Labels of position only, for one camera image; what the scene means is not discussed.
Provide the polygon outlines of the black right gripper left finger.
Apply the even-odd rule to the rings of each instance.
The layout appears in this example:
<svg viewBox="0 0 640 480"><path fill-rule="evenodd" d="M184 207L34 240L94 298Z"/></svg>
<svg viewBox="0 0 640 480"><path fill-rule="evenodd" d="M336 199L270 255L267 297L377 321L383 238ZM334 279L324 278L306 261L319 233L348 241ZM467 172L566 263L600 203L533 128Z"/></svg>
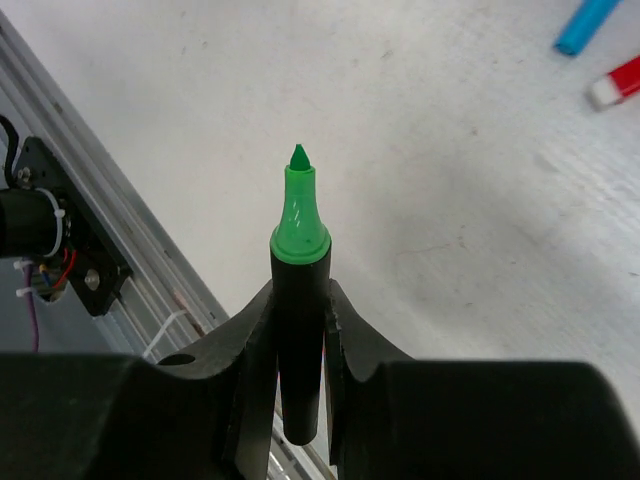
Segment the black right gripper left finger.
<svg viewBox="0 0 640 480"><path fill-rule="evenodd" d="M158 365L130 365L114 412L117 479L263 479L276 386L272 286Z"/></svg>

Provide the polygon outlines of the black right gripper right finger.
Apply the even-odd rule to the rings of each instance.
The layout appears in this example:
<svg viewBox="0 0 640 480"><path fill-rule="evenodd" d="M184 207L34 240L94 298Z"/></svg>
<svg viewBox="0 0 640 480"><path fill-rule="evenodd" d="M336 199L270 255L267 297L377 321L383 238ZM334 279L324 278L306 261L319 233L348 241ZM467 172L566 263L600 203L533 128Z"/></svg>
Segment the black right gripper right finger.
<svg viewBox="0 0 640 480"><path fill-rule="evenodd" d="M410 358L370 325L340 284L329 283L325 367L330 463L340 479L373 479L390 461L386 364Z"/></svg>

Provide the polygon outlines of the red pen cap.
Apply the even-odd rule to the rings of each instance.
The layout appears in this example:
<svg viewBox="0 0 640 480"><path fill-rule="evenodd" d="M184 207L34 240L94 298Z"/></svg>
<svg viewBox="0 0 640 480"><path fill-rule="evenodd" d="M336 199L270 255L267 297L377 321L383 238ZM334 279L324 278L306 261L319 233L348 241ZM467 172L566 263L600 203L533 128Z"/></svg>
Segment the red pen cap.
<svg viewBox="0 0 640 480"><path fill-rule="evenodd" d="M588 89L587 97L596 110L624 103L639 93L640 58L638 56L597 79Z"/></svg>

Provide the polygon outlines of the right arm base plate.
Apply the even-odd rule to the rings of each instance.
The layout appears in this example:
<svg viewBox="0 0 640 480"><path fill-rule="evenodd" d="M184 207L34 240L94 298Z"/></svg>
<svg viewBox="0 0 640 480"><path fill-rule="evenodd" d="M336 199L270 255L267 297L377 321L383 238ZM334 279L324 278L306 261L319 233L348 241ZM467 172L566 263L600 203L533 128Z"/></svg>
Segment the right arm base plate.
<svg viewBox="0 0 640 480"><path fill-rule="evenodd" d="M123 254L43 140L25 140L15 174L1 191L1 256L35 263L42 300L70 286L89 315L106 314L131 274Z"/></svg>

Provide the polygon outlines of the green black highlighter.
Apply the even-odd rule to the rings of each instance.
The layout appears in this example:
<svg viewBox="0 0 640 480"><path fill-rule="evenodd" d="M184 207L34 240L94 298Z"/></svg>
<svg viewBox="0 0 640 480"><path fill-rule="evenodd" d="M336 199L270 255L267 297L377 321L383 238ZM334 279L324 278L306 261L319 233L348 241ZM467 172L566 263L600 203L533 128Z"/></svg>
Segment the green black highlighter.
<svg viewBox="0 0 640 480"><path fill-rule="evenodd" d="M287 440L298 446L317 434L331 245L316 169L298 144L284 169L282 214L269 243L282 420Z"/></svg>

